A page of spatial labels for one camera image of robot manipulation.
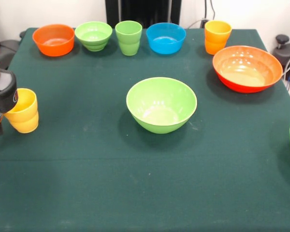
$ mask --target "cup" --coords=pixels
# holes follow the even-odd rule
[[[15,107],[4,116],[20,133],[30,133],[39,125],[38,101],[35,93],[28,88],[18,88]]]
[[[122,21],[115,26],[116,36],[122,54],[133,56],[140,47],[142,25],[135,21]]]
[[[205,49],[214,55],[226,46],[232,28],[223,21],[212,20],[205,24]]]

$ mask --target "lime green bowl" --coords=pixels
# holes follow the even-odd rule
[[[183,126],[197,109],[193,90],[181,81],[152,77],[136,83],[127,93],[127,107],[134,119],[156,134]]]
[[[75,36],[89,51],[98,52],[107,45],[112,32],[112,27],[107,23],[87,22],[75,29]]]

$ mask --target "orange bowl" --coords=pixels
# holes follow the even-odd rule
[[[222,83],[240,93],[260,92],[279,81],[283,73],[281,64],[273,55],[241,45],[218,51],[213,66]]]
[[[63,56],[74,47],[74,30],[66,25],[52,24],[33,33],[33,41],[40,52],[50,57]]]

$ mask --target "yellow cup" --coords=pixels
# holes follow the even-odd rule
[[[232,28],[223,21],[212,20],[205,24],[205,49],[214,55],[226,46]]]
[[[38,101],[35,93],[28,88],[18,88],[15,107],[4,116],[20,133],[30,133],[39,125]]]

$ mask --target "plastic bowl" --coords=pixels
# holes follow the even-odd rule
[[[87,22],[75,29],[76,37],[85,48],[92,52],[103,50],[112,32],[112,27],[103,22]]]
[[[62,24],[41,27],[33,33],[33,41],[46,56],[59,57],[74,47],[74,30]]]
[[[270,53],[250,46],[230,46],[218,51],[213,66],[219,79],[240,93],[260,92],[282,76],[282,66]]]
[[[168,77],[152,77],[138,82],[129,90],[126,101],[135,120],[157,134],[180,128],[197,108],[193,90]]]
[[[154,52],[167,55],[180,50],[186,31],[174,23],[156,23],[147,29],[146,35]]]

